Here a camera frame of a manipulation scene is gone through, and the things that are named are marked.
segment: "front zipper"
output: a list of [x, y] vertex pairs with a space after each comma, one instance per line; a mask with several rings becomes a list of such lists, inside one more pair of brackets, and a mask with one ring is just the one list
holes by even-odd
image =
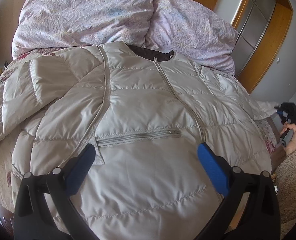
[[141, 132], [141, 133], [133, 133], [127, 135], [116, 135], [108, 138], [98, 138], [96, 139], [98, 147], [118, 144], [118, 143], [126, 143], [126, 142], [134, 142], [141, 140], [152, 140], [158, 138], [166, 138], [166, 137], [180, 137], [180, 131], [176, 128], [169, 128], [160, 131], [151, 131], [151, 132]]
[[190, 115], [195, 119], [195, 122], [197, 123], [197, 127], [198, 127], [198, 131], [199, 131], [199, 135], [200, 135], [200, 139], [201, 139], [201, 143], [206, 142], [206, 137], [201, 129], [202, 125], [201, 125], [201, 120], [199, 119], [199, 117], [196, 115], [196, 113], [191, 109], [191, 107], [189, 105], [187, 105], [184, 101], [182, 101], [177, 94], [175, 93], [173, 87], [171, 86], [171, 84], [168, 81], [168, 78], [166, 77], [166, 75], [164, 74], [162, 68], [160, 67], [159, 63], [157, 62], [157, 58], [153, 58], [153, 61], [162, 77], [162, 79], [164, 80], [164, 82], [166, 83], [168, 89], [170, 90], [170, 93], [174, 96], [174, 98], [176, 98], [178, 101], [180, 101], [184, 107], [187, 109], [187, 111], [190, 113]]

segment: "puffer jacket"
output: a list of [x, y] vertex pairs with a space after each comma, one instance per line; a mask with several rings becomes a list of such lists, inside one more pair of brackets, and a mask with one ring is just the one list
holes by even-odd
[[272, 106], [181, 54], [154, 62], [121, 41], [33, 59], [0, 86], [0, 142], [24, 123], [12, 156], [13, 200], [25, 172], [62, 167], [91, 143], [96, 160], [71, 200], [101, 240], [194, 239], [222, 200], [198, 145], [245, 172], [270, 172], [253, 120]]

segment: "beige fleece jacket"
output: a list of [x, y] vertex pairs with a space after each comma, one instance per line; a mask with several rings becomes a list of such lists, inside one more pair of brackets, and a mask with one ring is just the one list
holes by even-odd
[[296, 223], [296, 151], [278, 166], [276, 175], [282, 239]]

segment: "pocket zipper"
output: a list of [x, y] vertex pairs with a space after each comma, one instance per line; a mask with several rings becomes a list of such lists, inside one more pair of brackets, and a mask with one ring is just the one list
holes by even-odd
[[180, 137], [180, 131], [178, 129], [166, 129], [161, 131], [152, 131], [152, 132], [141, 132], [141, 133], [133, 133], [128, 135], [117, 135], [109, 138], [99, 138], [97, 139], [98, 147], [108, 146], [111, 144], [118, 143], [126, 143], [133, 141], [140, 141], [143, 139], [152, 140], [158, 138], [166, 138], [166, 137]]

